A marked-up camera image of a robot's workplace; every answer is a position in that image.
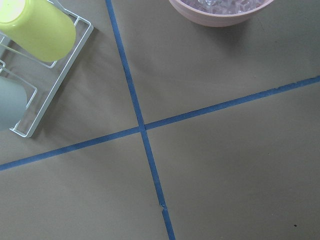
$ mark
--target blue tape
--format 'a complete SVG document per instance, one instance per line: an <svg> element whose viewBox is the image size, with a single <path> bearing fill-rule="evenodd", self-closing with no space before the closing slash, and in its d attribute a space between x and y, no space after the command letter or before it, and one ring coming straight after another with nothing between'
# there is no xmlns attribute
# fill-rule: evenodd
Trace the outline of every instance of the blue tape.
<svg viewBox="0 0 320 240"><path fill-rule="evenodd" d="M140 109L137 92L136 92L136 89L135 89L135 86L134 86L134 82L133 82L132 75L131 75L131 72L130 72L130 67L129 67L128 60L127 60L126 53L125 53L125 48L124 48L124 45L123 45L123 42L122 42L122 39L121 39L121 35L120 35L117 19L116 19L116 16L115 16L115 11L114 11L114 8L113 8L111 0L105 0L105 3L106 3L107 10L108 10L108 13L109 13L109 17L110 17L110 21L111 21L114 37L115 37L115 42L116 42L116 45L117 45L117 48L118 48L118 51L119 51L121 63L122 63L123 70L124 70L124 73L125 73L125 79L126 79L126 82L128 84L128 88L129 88L129 92L130 92L133 108L134 108L134 111L135 111L135 114L136 114L136 118L137 118L137 121L138 121L139 129L140 129L140 132L141 132L141 137L142 137L145 153L146 153L146 156L147 156L147 159L148 159L149 167L150 167L150 170L151 170L151 175L152 175L153 183L154 183L154 186L155 186L156 195L158 197L159 204L163 207L162 216L163 216L163 219L164 219L165 227L166 227L169 239L170 240L175 240L176 238L175 238L174 230L173 230L172 223L171 223L170 216L169 216L169 212L168 212L168 209L167 209L167 206L166 206L164 193L163 193L163 190L162 190L162 187L161 187L160 178L159 178L159 175L158 175L155 159L154 159L154 156L153 156L153 153L152 153L152 149L151 149L149 137L148 137L148 134L147 134L147 130L145 128L144 118L143 118L143 115L142 115L142 112L141 112L141 109Z"/></svg>
<svg viewBox="0 0 320 240"><path fill-rule="evenodd" d="M311 85L311 84L315 84L315 83L319 83L320 82L320 76L314 77L314 78L309 78L306 80L302 80L302 81L298 81L298 82L294 82L294 83L290 83L284 86L280 86L277 88L272 88L266 91L261 91L258 93L254 93L248 96L244 96L244 97L240 97L234 100L230 100L230 101L226 101L226 102L222 102L216 105L212 105L212 106L208 106L208 107L204 107L198 110L194 110L194 111L190 111L187 113L183 113L183 114L179 114L176 116L172 116L172 117L168 117L166 119L162 119L159 121L154 121L151 123L146 124L144 127L146 130L150 130L150 129L154 129L154 128L158 128L161 126L165 126L168 124L173 124L176 122L180 122L182 120L186 120L186 119L190 119L190 118L194 118L203 114L208 114L208 113L212 113L218 110L222 110L222 109L226 109L229 107L233 107L236 105L240 105L240 104L244 104L247 102L251 102L254 100L258 100L258 99L262 99L262 98L266 98L269 97L271 95L275 95L275 94L280 94L283 92L287 92L293 89L297 89L297 88L301 88L301 87L305 87L307 85Z"/></svg>
<svg viewBox="0 0 320 240"><path fill-rule="evenodd" d="M52 150L52 151L48 151L45 153L41 153L38 155L34 155L34 156L30 156L30 157L26 157L20 160L16 160L16 161L12 161L12 162L8 162L5 164L0 165L0 171L4 171L7 169L11 169L14 167L18 167L21 165L25 165L25 164L30 164L33 162L37 162L40 160L44 160L47 158L51 158L54 156L58 156L61 154L65 154L65 153L69 153L75 150L79 150L79 149L83 149L83 148L87 148L93 145L97 145L97 144L101 144L101 143L105 143L111 140L115 140L118 138L122 138L128 135L132 135L132 134L137 134L139 133L139 128L138 127L134 127L134 128L130 128L124 131L119 131L116 133L112 133L106 136L101 136L101 137L97 137L88 141L83 141L83 142L79 142L70 146L65 146L56 150Z"/></svg>

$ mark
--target pink bowl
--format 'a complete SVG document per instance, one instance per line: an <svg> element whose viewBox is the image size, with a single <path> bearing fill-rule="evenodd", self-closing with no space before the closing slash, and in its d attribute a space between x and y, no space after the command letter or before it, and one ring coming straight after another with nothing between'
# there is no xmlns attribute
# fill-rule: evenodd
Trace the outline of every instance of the pink bowl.
<svg viewBox="0 0 320 240"><path fill-rule="evenodd" d="M180 0L169 0L172 6L184 17L192 22L208 27L226 27L242 23L260 12L273 1L274 0L265 0L264 4L247 12L222 15L197 10Z"/></svg>

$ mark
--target bowl rim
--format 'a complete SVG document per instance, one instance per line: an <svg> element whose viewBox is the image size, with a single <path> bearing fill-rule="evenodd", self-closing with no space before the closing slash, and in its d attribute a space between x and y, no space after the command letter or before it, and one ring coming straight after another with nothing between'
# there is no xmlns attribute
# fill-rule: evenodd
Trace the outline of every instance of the bowl rim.
<svg viewBox="0 0 320 240"><path fill-rule="evenodd" d="M218 17L218 18L230 18L230 17L238 17L238 16L244 16L250 13L254 13L256 11L259 11L260 9L263 9L264 7L266 7L267 5L271 4L274 0L266 0L261 6L252 9L250 11L245 11L242 13L236 13L236 14L214 14L214 13L209 13L209 12L205 12L205 11L200 11L198 9L193 8L192 6L189 6L188 4L182 2L181 0L169 0L170 2L176 2L177 4L180 4L181 6L194 11L198 14L203 14L203 15L207 15L207 16L213 16L213 17Z"/></svg>

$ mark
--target cup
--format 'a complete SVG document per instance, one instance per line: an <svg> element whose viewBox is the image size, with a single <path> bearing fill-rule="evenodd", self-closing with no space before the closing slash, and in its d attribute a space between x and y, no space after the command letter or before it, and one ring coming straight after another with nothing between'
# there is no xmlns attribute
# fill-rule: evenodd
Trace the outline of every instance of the cup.
<svg viewBox="0 0 320 240"><path fill-rule="evenodd" d="M27 107L27 93L17 81L0 76L0 131L14 127Z"/></svg>
<svg viewBox="0 0 320 240"><path fill-rule="evenodd" d="M76 40L70 17L47 0L0 0L0 31L43 62L65 57Z"/></svg>

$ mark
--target dish rack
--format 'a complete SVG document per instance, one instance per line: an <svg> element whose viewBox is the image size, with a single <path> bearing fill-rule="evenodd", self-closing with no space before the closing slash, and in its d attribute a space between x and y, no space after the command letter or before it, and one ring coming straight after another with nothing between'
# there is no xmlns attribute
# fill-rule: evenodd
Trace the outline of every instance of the dish rack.
<svg viewBox="0 0 320 240"><path fill-rule="evenodd" d="M0 32L0 75L20 81L27 93L26 110L21 120L10 128L23 138L30 138L54 98L94 26L86 19L65 9L57 0L47 0L73 21L76 40L66 57L54 62L34 58Z"/></svg>

